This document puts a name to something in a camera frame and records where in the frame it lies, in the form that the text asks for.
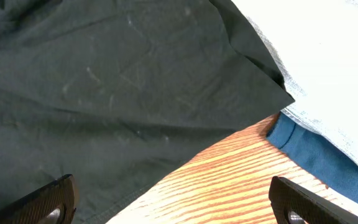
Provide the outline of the light blue denim jeans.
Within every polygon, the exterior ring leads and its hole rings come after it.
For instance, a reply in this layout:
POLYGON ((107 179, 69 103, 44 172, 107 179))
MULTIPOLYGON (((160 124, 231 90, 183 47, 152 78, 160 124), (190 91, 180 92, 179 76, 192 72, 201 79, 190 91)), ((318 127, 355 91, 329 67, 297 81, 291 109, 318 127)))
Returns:
POLYGON ((358 1, 236 0, 295 102, 284 113, 358 166, 358 1))

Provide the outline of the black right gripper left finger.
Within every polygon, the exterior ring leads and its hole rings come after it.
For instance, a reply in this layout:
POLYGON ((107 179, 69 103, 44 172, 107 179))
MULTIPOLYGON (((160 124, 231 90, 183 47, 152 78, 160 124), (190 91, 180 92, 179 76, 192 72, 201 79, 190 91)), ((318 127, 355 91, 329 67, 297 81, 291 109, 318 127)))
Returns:
POLYGON ((0 210, 0 224, 71 224, 78 191, 66 174, 0 210))

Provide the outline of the black shorts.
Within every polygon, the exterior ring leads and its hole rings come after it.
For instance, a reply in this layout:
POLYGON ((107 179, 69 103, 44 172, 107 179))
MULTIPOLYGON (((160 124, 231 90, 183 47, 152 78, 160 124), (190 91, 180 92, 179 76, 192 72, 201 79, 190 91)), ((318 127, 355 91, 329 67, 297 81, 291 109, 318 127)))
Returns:
POLYGON ((0 209, 71 174, 104 223, 292 102, 231 1, 0 1, 0 209))

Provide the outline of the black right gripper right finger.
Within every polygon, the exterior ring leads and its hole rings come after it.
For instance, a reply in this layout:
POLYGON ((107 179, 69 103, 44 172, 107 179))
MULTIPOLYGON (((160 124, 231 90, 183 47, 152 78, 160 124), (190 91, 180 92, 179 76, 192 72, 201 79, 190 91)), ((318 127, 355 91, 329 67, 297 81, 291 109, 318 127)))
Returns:
POLYGON ((284 177, 272 177, 268 198, 278 224, 358 224, 358 215, 284 177))

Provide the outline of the dark blue shirt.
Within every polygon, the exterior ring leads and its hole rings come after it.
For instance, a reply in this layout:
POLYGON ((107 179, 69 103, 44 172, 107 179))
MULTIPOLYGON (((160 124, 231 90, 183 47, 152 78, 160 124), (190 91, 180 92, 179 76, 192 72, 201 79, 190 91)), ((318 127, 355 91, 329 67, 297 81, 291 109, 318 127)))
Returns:
POLYGON ((302 169, 358 203, 358 166, 327 139, 299 126, 283 113, 266 139, 302 169))

